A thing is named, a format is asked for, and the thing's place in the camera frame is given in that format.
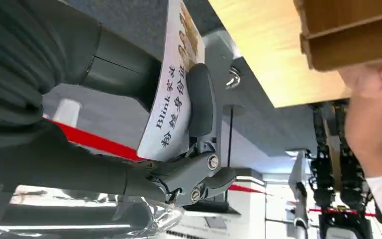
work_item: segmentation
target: wooden board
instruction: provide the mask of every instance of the wooden board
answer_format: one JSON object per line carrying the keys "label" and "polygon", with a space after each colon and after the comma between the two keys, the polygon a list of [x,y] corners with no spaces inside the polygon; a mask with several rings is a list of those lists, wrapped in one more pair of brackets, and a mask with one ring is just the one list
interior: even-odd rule
{"label": "wooden board", "polygon": [[303,42],[308,60],[318,71],[382,62],[382,20]]}
{"label": "wooden board", "polygon": [[349,97],[337,72],[308,69],[292,0],[209,0],[275,107]]}
{"label": "wooden board", "polygon": [[315,37],[382,19],[382,0],[295,0],[306,23],[304,35]]}

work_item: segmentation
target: red stripe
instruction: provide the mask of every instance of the red stripe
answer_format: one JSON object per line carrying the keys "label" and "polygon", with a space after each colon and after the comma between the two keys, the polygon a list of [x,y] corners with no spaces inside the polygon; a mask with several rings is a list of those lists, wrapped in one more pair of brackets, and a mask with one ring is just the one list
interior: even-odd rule
{"label": "red stripe", "polygon": [[[317,209],[317,208],[312,208],[312,209],[309,209],[308,210],[309,212],[319,212],[321,213],[321,209]],[[375,217],[376,215],[374,213],[365,213],[365,216],[366,217]]]}
{"label": "red stripe", "polygon": [[247,192],[247,193],[263,193],[263,192],[260,192],[258,190],[252,189],[252,188],[247,188],[247,187],[238,186],[238,185],[231,185],[229,187],[229,190],[238,191],[238,192]]}
{"label": "red stripe", "polygon": [[[90,148],[94,148],[100,151],[108,152],[121,158],[130,159],[132,161],[145,160],[137,156],[137,151],[133,148],[127,147],[125,145],[110,141],[103,137],[85,132],[83,130],[68,126],[63,123],[55,122],[62,132],[64,132],[67,139],[71,142],[81,144]],[[242,187],[238,185],[231,185],[229,190],[248,192],[248,193],[263,193],[251,188]]]}

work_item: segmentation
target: robotic arm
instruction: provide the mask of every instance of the robotic arm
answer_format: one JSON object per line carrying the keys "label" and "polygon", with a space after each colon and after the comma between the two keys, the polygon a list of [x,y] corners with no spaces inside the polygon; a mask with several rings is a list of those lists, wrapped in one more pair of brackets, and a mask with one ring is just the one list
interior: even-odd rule
{"label": "robotic arm", "polygon": [[[313,104],[314,131],[317,139],[317,156],[311,157],[307,154],[307,158],[311,159],[311,173],[308,183],[314,192],[314,200],[316,205],[321,208],[319,215],[320,237],[322,239],[334,238],[352,238],[352,239],[371,239],[372,231],[369,221],[365,218],[365,211],[371,195],[365,190],[366,182],[364,173],[359,165],[358,160],[351,151],[345,139],[344,125],[346,102],[333,102],[333,109],[336,116],[336,126],[341,141],[340,144],[340,165],[341,165],[341,183],[342,188],[340,197],[349,208],[339,206],[333,208],[335,193],[335,179],[333,177],[333,168],[326,142],[326,131],[321,109],[322,104]],[[305,167],[301,164],[305,162],[304,151],[299,152],[297,161],[292,170],[289,179],[289,185],[294,192],[296,203],[295,209],[295,228],[298,238],[306,238],[306,234],[302,229],[306,229],[306,193],[303,183]]]}
{"label": "robotic arm", "polygon": [[[161,63],[61,2],[24,0],[0,1],[0,73],[2,66],[15,72],[3,86],[8,91],[32,85],[28,90],[44,94],[61,82],[80,84],[135,98],[150,111]],[[15,88],[19,77],[22,83]],[[160,220],[173,206],[194,204],[227,190],[235,175],[232,169],[220,168],[215,126],[221,119],[215,113],[213,82],[207,67],[193,66],[187,83],[192,108],[190,150],[167,162],[131,163],[91,155],[68,143],[55,125],[41,119],[41,110],[20,112],[13,107],[10,115],[17,117],[11,123],[27,133],[33,131],[34,137],[0,149],[0,228],[18,235],[20,231],[57,233],[68,238],[81,229],[93,229],[82,238],[151,236],[173,226]],[[29,126],[32,124],[40,130]],[[20,185],[33,188],[20,191]],[[27,202],[26,197],[51,194],[38,188],[62,189],[61,195],[51,198],[52,202],[63,203],[53,206]],[[76,202],[85,206],[73,207]],[[119,225],[129,228],[120,231]]]}
{"label": "robotic arm", "polygon": [[307,190],[305,189],[306,152],[304,149],[297,150],[296,152],[296,161],[288,180],[296,200],[293,225],[297,239],[308,239]]}

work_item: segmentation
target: paper card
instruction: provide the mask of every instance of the paper card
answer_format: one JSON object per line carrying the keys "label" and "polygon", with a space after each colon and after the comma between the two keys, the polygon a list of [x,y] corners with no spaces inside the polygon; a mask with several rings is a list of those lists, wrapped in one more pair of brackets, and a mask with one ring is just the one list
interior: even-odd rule
{"label": "paper card", "polygon": [[157,93],[137,155],[167,161],[188,149],[191,103],[186,75],[204,62],[204,42],[181,0],[168,1],[165,53]]}

